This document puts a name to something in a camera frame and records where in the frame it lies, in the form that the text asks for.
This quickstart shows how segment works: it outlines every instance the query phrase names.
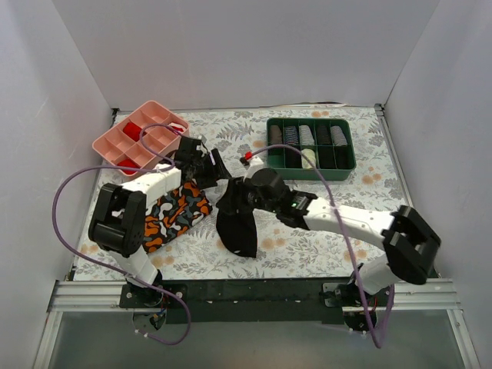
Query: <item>pink compartment tray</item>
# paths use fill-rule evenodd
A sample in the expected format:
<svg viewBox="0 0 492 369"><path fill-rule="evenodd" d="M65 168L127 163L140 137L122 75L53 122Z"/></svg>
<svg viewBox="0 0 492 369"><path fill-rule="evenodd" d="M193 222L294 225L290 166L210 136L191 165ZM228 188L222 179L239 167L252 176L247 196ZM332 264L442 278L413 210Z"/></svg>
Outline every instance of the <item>pink compartment tray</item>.
<svg viewBox="0 0 492 369"><path fill-rule="evenodd" d="M118 123L92 143L92 148L113 165L118 165L122 161L128 163L129 159L138 168L153 168L161 160L158 156L147 151L141 142L134 141L130 135L124 132L124 130L128 131L130 126L126 129L125 127L130 122L134 124L130 125L134 128L134 133L135 130L138 133L140 129L155 123L169 125L174 122L184 127L183 135L190 135L190 125L185 120L179 118L156 101L147 101L125 120ZM152 150L161 155L166 155L178 149L181 137L167 128L152 127L145 132L143 140ZM139 172L128 174L121 171L121 173L130 179L141 175Z"/></svg>

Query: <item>orange patterned fabric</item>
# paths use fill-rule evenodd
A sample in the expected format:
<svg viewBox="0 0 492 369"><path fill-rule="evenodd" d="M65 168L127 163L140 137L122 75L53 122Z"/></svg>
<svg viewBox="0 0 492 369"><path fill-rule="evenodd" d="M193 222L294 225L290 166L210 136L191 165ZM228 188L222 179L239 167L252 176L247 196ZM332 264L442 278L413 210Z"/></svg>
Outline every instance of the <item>orange patterned fabric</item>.
<svg viewBox="0 0 492 369"><path fill-rule="evenodd" d="M211 213L212 206L194 182L162 196L147 209L144 249L149 253L174 240Z"/></svg>

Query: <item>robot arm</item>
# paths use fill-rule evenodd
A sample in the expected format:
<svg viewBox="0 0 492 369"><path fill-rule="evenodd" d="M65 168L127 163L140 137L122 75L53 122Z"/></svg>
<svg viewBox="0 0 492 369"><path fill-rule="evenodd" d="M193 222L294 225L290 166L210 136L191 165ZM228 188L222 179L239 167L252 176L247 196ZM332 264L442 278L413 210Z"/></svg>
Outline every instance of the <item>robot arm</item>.
<svg viewBox="0 0 492 369"><path fill-rule="evenodd" d="M161 281L160 272L142 246L146 210L161 196L191 179L200 188L208 188L216 186L218 179L231 177L218 150L208 152L202 138L181 137L175 164L176 168L171 170L168 170L170 165L158 164L155 173L142 175L121 186L103 185L89 225L91 241L128 272L128 282L140 288L143 286L134 278L149 284Z"/></svg>
<svg viewBox="0 0 492 369"><path fill-rule="evenodd" d="M223 215L261 209L274 212L277 219L289 227L341 233L327 200L291 190L260 158L241 161L248 168L245 176L229 180L226 193L217 203ZM340 206L338 211L349 237L373 244L386 253L359 266L368 296L400 280L412 284L426 282L440 239L415 209L402 205L398 211L389 212ZM352 278L349 284L356 285L356 282ZM352 296L342 296L342 299L357 300L356 289L346 291Z"/></svg>

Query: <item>glass panel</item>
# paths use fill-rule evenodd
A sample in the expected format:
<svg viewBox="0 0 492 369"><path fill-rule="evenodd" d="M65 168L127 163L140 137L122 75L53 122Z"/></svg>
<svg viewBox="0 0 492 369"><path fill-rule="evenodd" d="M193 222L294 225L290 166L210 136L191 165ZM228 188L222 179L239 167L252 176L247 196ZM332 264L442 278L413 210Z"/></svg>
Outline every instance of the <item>glass panel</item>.
<svg viewBox="0 0 492 369"><path fill-rule="evenodd" d="M158 334L175 339L184 328ZM193 323L175 347L134 330L131 313L64 313L50 368L464 367L446 311L395 311L382 350L370 337L317 322Z"/></svg>

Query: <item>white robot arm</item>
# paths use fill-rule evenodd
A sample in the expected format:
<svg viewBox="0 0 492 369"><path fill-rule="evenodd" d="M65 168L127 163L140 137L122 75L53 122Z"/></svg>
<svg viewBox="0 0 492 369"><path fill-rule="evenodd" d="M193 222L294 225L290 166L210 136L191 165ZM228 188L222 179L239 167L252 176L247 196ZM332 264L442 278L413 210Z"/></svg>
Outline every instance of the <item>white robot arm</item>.
<svg viewBox="0 0 492 369"><path fill-rule="evenodd" d="M177 168L165 171L168 167L170 167L170 165L158 164L155 167L155 169L158 170L157 173L148 173L133 181L124 183L119 189L121 192L120 196L122 196L122 194L128 194L129 196L131 193L135 193L140 197L140 194L143 194L145 197L145 209L151 208L161 196L181 186L181 171ZM125 216L125 208L112 210L111 216L123 219ZM95 227L92 228L93 232L96 234L95 237L97 237L99 226L101 226L101 224L95 225ZM139 246L137 250L131 254L124 254L110 248L108 249L108 253L116 260L116 262L118 262L121 269L128 272L128 281L139 287L143 287L132 277L137 277L144 282L152 284L158 275L158 270L151 263L140 240L138 243Z"/></svg>
<svg viewBox="0 0 492 369"><path fill-rule="evenodd" d="M261 209L274 212L289 227L341 234L329 201L291 190L260 158L241 161L247 166L246 174L230 179L226 193L217 203L219 211L225 213L222 218L229 215L232 221L237 213ZM402 205L398 211L389 212L340 206L338 212L350 238L373 244L385 252L359 266L368 296L401 280L412 284L426 282L440 239L415 209ZM350 283L357 285L353 278Z"/></svg>

